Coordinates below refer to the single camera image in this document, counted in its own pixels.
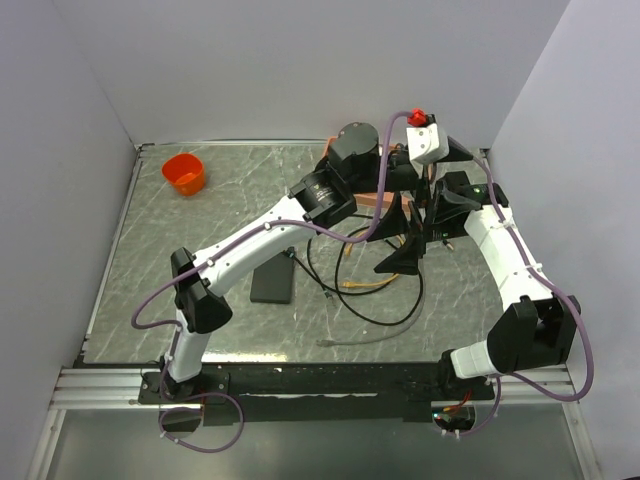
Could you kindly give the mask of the black network switch box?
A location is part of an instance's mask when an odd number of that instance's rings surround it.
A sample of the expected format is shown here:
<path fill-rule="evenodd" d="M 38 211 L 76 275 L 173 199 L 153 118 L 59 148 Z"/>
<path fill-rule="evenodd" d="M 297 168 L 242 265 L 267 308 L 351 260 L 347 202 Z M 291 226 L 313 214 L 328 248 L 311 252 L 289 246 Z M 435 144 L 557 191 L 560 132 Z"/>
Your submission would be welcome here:
<path fill-rule="evenodd" d="M 288 251 L 278 253 L 254 270 L 250 301 L 264 304 L 290 304 L 293 298 L 295 261 Z"/>

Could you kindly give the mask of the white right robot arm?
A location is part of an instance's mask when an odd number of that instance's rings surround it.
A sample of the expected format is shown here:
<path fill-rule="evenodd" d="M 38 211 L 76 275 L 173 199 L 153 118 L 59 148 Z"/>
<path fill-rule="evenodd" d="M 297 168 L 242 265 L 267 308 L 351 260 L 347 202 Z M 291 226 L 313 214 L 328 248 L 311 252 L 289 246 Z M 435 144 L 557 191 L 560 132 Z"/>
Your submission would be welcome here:
<path fill-rule="evenodd" d="M 497 184 L 472 184 L 463 172 L 437 180 L 426 216 L 406 219 L 392 205 L 376 229 L 378 239 L 404 234 L 404 245 L 375 268 L 378 273 L 415 275 L 430 242 L 467 236 L 480 250 L 501 297 L 503 313 L 486 338 L 445 354 L 437 386 L 456 399 L 472 378 L 512 375 L 566 361 L 580 314 L 577 301 L 544 275 L 518 231 L 508 200 Z"/>

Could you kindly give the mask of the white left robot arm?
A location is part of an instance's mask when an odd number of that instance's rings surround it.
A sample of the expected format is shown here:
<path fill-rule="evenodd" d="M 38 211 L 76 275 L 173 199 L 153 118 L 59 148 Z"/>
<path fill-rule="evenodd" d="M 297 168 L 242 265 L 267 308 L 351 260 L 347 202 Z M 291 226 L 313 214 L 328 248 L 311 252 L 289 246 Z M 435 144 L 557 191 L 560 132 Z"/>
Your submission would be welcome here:
<path fill-rule="evenodd" d="M 225 294 L 287 248 L 319 234 L 331 235 L 333 227 L 356 213 L 359 194 L 373 194 L 378 200 L 385 193 L 393 196 L 389 207 L 376 205 L 362 240 L 396 235 L 405 239 L 376 272 L 418 273 L 423 232 L 432 222 L 420 213 L 432 212 L 434 203 L 428 171 L 433 164 L 470 161 L 473 155 L 431 117 L 410 120 L 406 138 L 405 144 L 393 146 L 368 123 L 348 124 L 328 144 L 314 170 L 267 213 L 214 246 L 172 254 L 178 324 L 177 338 L 161 362 L 167 395 L 185 402 L 196 394 L 210 335 L 232 318 Z"/>

